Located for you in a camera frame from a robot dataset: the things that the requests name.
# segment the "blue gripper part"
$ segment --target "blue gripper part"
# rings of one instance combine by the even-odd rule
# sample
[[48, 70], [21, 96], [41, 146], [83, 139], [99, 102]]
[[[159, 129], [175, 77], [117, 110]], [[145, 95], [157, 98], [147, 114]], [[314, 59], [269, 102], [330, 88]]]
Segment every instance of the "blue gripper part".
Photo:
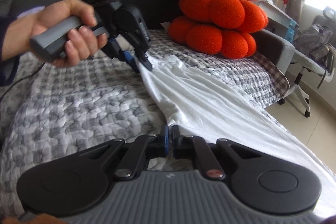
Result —
[[129, 64], [136, 73], [139, 73], [138, 67], [131, 53], [127, 51], [123, 51], [123, 54], [125, 56], [125, 62]]
[[165, 126], [165, 153], [166, 157], [168, 157], [169, 154], [169, 128], [166, 125]]

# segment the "quilted bedspread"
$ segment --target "quilted bedspread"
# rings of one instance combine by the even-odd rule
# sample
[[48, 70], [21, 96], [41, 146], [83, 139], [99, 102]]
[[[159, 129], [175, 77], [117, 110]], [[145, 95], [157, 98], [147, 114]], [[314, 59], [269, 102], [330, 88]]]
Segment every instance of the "quilted bedspread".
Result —
[[[273, 104], [289, 89], [285, 76], [259, 53], [225, 60], [175, 44], [161, 30], [153, 30], [151, 38], [151, 56], [176, 55], [187, 65], [234, 85], [259, 107]], [[40, 65], [23, 56], [16, 80]], [[126, 63], [107, 57], [86, 60], [73, 68], [47, 64], [32, 79], [16, 85], [0, 107], [4, 142], [0, 215], [6, 216], [23, 212], [16, 182], [26, 170], [113, 138], [131, 142], [141, 134], [158, 132], [165, 123], [141, 76]]]

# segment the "floor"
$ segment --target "floor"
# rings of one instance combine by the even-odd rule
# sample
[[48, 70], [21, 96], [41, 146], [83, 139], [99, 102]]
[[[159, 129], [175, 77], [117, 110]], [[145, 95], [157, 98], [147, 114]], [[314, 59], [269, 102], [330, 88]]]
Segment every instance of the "floor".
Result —
[[323, 107], [310, 99], [311, 116], [306, 118], [306, 109], [291, 94], [285, 104], [266, 110], [336, 173], [336, 121]]

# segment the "hand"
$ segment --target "hand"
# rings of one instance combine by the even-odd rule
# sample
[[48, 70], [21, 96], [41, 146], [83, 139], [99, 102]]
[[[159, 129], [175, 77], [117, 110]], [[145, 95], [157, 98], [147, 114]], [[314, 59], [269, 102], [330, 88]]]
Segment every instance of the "hand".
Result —
[[[30, 37], [40, 34], [69, 16], [80, 17], [88, 26], [95, 26], [97, 21], [92, 6], [81, 0], [63, 0], [46, 7], [44, 10], [17, 19], [10, 24], [2, 46], [2, 61], [18, 54], [31, 51]], [[95, 37], [92, 31], [83, 26], [78, 31], [68, 33], [69, 41], [65, 44], [67, 57], [53, 62], [57, 67], [75, 66], [80, 60], [93, 55], [107, 43], [106, 34]]]
[[[81, 0], [63, 0], [46, 7], [37, 13], [35, 24], [32, 27], [31, 37], [43, 33], [48, 28], [56, 25], [69, 16], [77, 16], [90, 27], [97, 25], [95, 10], [91, 5]], [[86, 26], [77, 31], [72, 29], [68, 33], [69, 41], [65, 44], [66, 58], [57, 59], [53, 64], [57, 67], [75, 66], [80, 60], [87, 59], [107, 43], [107, 35], [96, 37]]]

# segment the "white cloth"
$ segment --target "white cloth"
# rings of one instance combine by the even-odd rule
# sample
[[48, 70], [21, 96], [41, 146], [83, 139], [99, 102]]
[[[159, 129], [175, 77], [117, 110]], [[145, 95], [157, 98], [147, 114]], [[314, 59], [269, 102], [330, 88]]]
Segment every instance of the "white cloth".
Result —
[[198, 135], [211, 143], [227, 138], [309, 168], [322, 183], [314, 212], [320, 217], [336, 214], [332, 172], [296, 137], [263, 114], [261, 107], [252, 106], [237, 90], [201, 70], [186, 67], [176, 56], [148, 59], [153, 71], [142, 65], [139, 70], [169, 126], [178, 124], [182, 135]]

